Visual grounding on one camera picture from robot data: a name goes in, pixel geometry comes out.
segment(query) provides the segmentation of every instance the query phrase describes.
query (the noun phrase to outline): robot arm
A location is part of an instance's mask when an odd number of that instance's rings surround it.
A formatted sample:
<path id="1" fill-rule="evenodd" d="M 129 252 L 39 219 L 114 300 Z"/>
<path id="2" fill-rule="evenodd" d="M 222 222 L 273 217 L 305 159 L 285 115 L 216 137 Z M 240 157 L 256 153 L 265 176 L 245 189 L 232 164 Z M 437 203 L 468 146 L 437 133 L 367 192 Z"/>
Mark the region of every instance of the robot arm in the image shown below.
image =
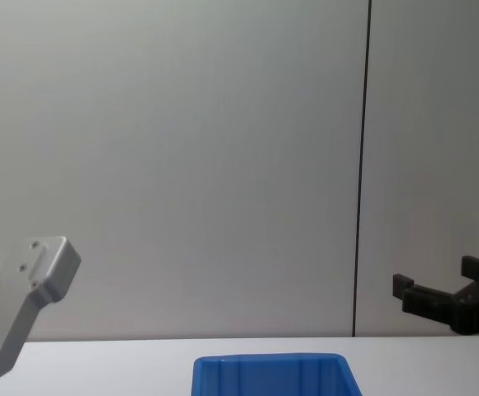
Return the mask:
<path id="1" fill-rule="evenodd" d="M 60 301 L 81 258 L 66 237 L 20 244 L 0 272 L 0 377 L 15 365 L 40 310 Z"/>
<path id="2" fill-rule="evenodd" d="M 411 278 L 396 274 L 394 297 L 403 301 L 403 311 L 448 324 L 459 334 L 479 333 L 479 258 L 462 258 L 462 276 L 472 283 L 455 294 L 415 285 Z"/>

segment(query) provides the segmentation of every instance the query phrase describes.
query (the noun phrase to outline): blue plastic container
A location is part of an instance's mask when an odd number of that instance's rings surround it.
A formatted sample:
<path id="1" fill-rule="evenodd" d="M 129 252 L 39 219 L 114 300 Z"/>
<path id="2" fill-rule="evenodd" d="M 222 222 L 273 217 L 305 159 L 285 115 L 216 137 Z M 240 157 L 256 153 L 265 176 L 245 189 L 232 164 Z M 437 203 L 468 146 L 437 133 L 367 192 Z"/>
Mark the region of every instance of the blue plastic container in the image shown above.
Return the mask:
<path id="1" fill-rule="evenodd" d="M 192 396 L 362 396 L 341 355 L 213 356 L 197 359 Z"/>

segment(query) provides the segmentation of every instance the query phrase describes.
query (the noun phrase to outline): white table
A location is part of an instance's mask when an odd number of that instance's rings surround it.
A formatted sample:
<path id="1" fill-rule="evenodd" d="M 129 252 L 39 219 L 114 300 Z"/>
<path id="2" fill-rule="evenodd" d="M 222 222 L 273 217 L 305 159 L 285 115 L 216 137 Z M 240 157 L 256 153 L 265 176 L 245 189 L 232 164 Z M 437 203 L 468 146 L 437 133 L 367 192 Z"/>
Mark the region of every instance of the white table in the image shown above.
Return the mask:
<path id="1" fill-rule="evenodd" d="M 479 396 L 479 337 L 29 343 L 0 396 L 189 396 L 196 358 L 274 352 L 339 353 L 365 396 Z"/>

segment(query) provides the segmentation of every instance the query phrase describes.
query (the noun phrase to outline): gray wall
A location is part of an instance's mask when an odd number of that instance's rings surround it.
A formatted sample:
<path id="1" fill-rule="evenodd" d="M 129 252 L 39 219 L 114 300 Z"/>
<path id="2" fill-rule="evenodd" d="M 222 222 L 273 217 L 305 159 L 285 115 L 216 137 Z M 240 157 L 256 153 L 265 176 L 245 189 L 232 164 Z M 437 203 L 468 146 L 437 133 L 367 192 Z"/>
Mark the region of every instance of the gray wall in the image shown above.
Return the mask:
<path id="1" fill-rule="evenodd" d="M 373 0 L 357 335 L 443 334 L 391 274 L 455 291 L 479 256 L 479 2 Z"/>
<path id="2" fill-rule="evenodd" d="M 363 0 L 0 0 L 0 266 L 83 256 L 35 339 L 349 335 Z"/>

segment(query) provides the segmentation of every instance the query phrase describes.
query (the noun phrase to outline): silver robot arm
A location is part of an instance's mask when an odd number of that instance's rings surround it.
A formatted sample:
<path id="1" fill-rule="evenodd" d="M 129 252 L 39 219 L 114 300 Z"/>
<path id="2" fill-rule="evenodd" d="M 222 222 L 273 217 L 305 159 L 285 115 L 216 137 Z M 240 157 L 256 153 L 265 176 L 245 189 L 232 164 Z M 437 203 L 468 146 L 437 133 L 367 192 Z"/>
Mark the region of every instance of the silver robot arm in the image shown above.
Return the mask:
<path id="1" fill-rule="evenodd" d="M 40 310 L 60 301 L 82 259 L 66 237 L 26 240 L 0 272 L 0 377 L 15 365 Z"/>

